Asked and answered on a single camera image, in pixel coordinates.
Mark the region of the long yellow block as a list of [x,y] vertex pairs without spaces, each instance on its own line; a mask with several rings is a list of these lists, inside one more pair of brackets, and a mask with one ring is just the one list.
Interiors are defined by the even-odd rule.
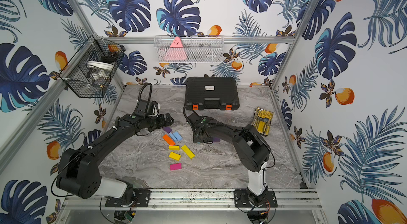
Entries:
[[195,154],[186,145],[183,145],[181,149],[190,159],[195,157]]

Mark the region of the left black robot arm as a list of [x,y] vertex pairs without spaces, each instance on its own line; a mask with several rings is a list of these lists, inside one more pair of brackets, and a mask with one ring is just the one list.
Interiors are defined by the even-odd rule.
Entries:
[[174,123],[170,114],[140,117],[126,114],[117,117],[115,125],[93,142],[63,152],[56,177],[56,187],[82,199],[92,196],[119,199],[129,205],[134,201],[133,186],[118,179],[103,177],[101,162],[121,143],[143,129],[152,132]]

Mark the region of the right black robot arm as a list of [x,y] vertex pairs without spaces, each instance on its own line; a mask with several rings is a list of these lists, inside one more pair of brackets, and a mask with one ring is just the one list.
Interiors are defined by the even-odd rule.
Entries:
[[214,139],[219,139],[233,145],[239,160],[248,170],[248,191],[257,197],[265,194],[267,185],[263,170],[267,167],[271,148],[253,125],[232,126],[195,113],[189,115],[186,121],[192,129],[194,143],[213,143]]

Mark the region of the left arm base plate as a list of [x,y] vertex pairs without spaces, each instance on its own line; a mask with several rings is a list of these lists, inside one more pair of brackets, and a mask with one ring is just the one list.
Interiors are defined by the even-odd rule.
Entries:
[[126,191],[121,198],[107,197],[105,207],[107,208],[147,208],[149,205],[151,190],[133,189]]

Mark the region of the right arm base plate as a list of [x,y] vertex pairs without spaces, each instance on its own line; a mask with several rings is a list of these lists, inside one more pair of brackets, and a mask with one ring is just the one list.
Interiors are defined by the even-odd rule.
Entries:
[[264,190],[260,195],[255,195],[248,188],[236,189],[233,192],[234,204],[237,208],[270,208],[278,207],[276,195],[273,190]]

